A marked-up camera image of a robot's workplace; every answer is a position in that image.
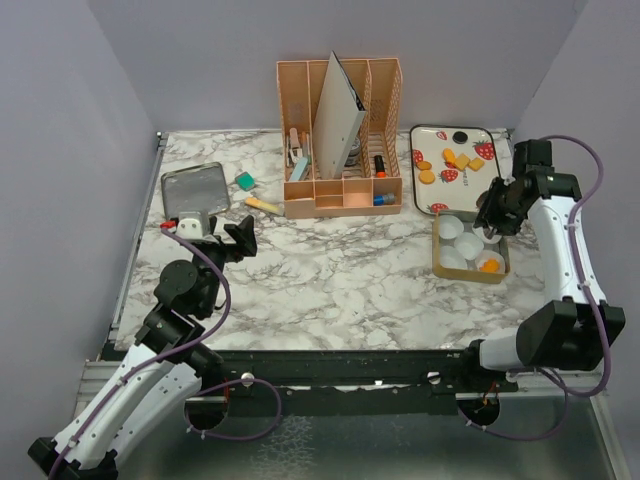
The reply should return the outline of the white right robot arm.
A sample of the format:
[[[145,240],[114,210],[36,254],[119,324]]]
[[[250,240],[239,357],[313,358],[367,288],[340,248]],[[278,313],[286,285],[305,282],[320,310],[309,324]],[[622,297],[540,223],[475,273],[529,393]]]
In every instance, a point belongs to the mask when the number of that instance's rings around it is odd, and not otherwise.
[[[478,357],[459,367],[461,383],[472,391],[491,384],[496,371],[607,368],[610,347],[625,326],[623,309],[609,304],[591,266],[581,213],[592,194],[582,192],[575,175],[555,170],[552,141],[543,137],[515,145],[512,179],[491,183],[474,222],[502,237],[531,224],[545,300],[514,332],[474,343]]]

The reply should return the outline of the black-tipped metal tongs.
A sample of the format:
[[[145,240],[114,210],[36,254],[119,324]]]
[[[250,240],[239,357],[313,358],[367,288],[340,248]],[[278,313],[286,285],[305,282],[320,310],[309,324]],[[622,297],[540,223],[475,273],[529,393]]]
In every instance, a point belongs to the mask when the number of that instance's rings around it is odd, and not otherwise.
[[[478,213],[474,221],[474,227],[483,227],[487,229],[492,229],[494,233],[497,233],[496,228],[491,226],[488,220],[486,219],[485,206],[487,204],[488,196],[489,196],[489,192],[485,191],[479,196],[476,202],[476,206],[478,207]]]

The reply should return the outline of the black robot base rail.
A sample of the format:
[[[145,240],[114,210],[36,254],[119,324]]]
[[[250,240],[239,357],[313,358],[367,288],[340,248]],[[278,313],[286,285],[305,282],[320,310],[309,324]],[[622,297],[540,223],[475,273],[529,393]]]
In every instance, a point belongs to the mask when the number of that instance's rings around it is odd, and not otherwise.
[[[502,372],[465,350],[226,350],[204,373],[191,413],[266,417],[427,413],[453,415],[458,399],[512,393]]]

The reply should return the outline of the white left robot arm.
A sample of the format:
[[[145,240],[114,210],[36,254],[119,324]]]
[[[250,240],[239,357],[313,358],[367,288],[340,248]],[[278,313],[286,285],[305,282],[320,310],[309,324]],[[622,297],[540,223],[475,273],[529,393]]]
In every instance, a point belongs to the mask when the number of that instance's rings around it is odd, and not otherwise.
[[[223,383],[223,360],[205,346],[212,333],[200,323],[214,313],[218,293],[230,290],[225,265],[256,255],[254,223],[248,215],[238,224],[225,225],[229,243],[217,235],[187,240],[175,230],[162,231],[192,257],[163,268],[154,290],[156,305],[116,372],[84,412],[55,436],[40,437],[29,448],[29,457],[48,478],[116,478],[121,450],[112,443],[138,434],[125,424],[133,413],[150,420],[166,404],[193,391],[210,394]]]

